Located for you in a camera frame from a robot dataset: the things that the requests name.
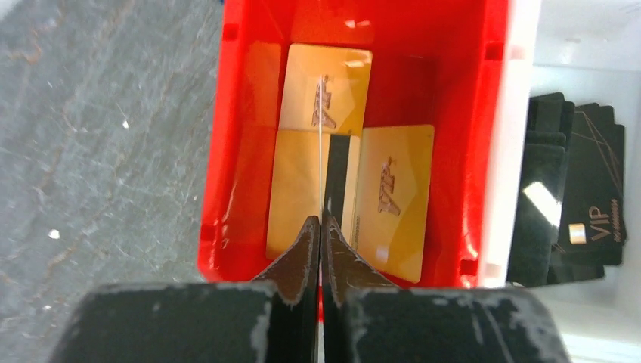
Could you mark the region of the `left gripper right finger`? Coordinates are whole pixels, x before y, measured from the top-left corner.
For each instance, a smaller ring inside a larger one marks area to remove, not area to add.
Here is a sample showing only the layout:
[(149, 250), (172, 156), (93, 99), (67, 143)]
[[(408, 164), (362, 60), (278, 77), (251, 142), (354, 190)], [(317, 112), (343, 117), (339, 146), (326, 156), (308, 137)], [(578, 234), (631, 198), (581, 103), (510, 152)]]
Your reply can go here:
[(567, 362), (546, 307), (522, 288), (402, 289), (322, 222), (327, 362)]

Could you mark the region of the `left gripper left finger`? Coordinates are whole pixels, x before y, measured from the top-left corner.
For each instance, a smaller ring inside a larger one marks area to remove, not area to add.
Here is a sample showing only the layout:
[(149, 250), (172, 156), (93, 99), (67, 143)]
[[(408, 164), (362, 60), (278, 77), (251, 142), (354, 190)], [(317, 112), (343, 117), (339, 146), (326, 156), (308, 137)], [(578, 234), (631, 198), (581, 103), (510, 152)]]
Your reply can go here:
[(80, 301), (52, 362), (315, 362), (321, 224), (251, 281), (108, 284)]

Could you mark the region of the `black wallet in bin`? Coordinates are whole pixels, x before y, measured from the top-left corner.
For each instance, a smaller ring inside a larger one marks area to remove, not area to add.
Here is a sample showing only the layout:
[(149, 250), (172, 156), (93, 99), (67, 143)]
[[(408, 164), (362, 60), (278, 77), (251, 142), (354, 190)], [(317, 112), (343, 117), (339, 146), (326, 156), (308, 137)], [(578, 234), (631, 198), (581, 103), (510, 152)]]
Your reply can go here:
[(625, 141), (609, 105), (560, 92), (530, 99), (509, 284), (599, 280), (622, 263)]

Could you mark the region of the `red plastic bin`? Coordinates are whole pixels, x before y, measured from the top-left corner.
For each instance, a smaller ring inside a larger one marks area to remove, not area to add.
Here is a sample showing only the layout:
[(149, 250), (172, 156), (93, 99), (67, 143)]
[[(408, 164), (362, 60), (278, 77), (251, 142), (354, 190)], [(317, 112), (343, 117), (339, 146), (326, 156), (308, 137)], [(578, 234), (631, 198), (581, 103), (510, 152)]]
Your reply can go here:
[(402, 287), (474, 287), (507, 1), (227, 1), (197, 268), (248, 281), (331, 210)]

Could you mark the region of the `white bin near red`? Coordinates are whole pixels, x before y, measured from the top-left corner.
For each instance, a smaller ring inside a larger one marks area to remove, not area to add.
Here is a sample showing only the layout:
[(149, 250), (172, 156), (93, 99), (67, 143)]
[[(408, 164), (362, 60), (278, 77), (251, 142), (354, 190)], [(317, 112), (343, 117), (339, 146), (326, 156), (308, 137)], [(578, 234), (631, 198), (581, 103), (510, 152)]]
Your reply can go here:
[(640, 360), (640, 3), (511, 1), (477, 284), (550, 312), (572, 362)]

